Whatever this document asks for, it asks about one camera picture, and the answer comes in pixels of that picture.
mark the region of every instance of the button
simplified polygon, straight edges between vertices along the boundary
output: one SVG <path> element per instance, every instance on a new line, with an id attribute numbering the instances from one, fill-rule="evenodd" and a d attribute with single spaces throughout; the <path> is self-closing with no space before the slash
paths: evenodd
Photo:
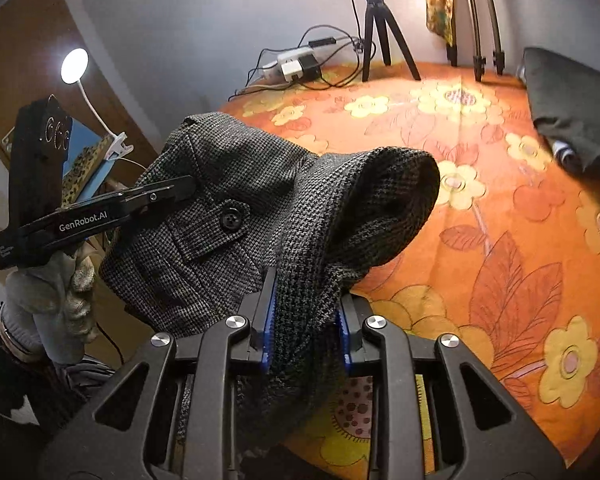
<path id="1" fill-rule="evenodd" d="M 234 207 L 229 207 L 222 212 L 220 223 L 222 228 L 233 233 L 242 226 L 242 213 Z"/>

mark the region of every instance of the tripod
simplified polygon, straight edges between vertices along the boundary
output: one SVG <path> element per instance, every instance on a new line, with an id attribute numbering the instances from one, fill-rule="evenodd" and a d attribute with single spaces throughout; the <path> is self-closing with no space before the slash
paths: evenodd
<path id="1" fill-rule="evenodd" d="M 376 28 L 378 29 L 378 40 L 380 41 L 380 50 L 382 51 L 382 60 L 384 64 L 391 65 L 391 53 L 389 52 L 389 37 L 386 33 L 386 26 L 389 25 L 392 34 L 394 35 L 395 41 L 397 41 L 402 55 L 404 56 L 411 75 L 416 81 L 420 81 L 420 73 L 416 67 L 416 63 L 411 56 L 407 42 L 404 40 L 404 36 L 398 27 L 398 23 L 395 21 L 394 15 L 392 14 L 389 7 L 387 7 L 384 0 L 366 0 L 366 13 L 365 13 L 365 43 L 364 53 L 362 59 L 362 81 L 369 80 L 369 65 L 371 64 L 371 40 L 374 34 L 374 20 L 376 20 Z"/>

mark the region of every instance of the bed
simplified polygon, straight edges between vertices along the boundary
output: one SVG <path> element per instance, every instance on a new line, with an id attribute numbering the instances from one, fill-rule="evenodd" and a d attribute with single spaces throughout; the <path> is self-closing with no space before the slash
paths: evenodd
<path id="1" fill-rule="evenodd" d="M 263 91 L 223 111 L 319 155 L 409 146 L 435 156 L 442 180 L 429 221 L 354 291 L 409 333 L 460 336 L 571 464 L 600 428 L 600 183 L 554 163 L 515 78 L 479 84 L 471 70 L 418 67 L 419 82 L 405 65 L 373 66 L 367 83 Z M 286 446 L 366 479 L 371 389 L 370 379 L 338 385 Z"/>

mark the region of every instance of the houndstooth garment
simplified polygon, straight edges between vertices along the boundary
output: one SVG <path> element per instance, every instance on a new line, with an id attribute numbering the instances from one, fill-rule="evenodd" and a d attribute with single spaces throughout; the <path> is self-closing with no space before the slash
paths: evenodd
<path id="1" fill-rule="evenodd" d="M 238 388 L 238 434 L 267 445 L 324 400 L 341 362 L 338 299 L 418 233 L 438 167 L 409 148 L 318 157 L 212 113 L 185 119 L 138 185 L 188 174 L 192 202 L 122 226 L 100 273 L 132 314 L 181 337 L 234 314 L 277 267 L 270 373 Z M 220 221 L 229 207 L 242 216 L 234 232 Z"/>

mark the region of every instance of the gloved hand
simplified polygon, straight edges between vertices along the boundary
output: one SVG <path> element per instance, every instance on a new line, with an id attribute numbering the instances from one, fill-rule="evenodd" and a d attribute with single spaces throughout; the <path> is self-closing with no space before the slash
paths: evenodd
<path id="1" fill-rule="evenodd" d="M 24 362 L 45 353 L 58 364 L 80 362 L 85 343 L 97 334 L 91 313 L 94 280 L 84 248 L 73 258 L 58 251 L 44 266 L 7 276 L 0 336 L 11 353 Z"/>

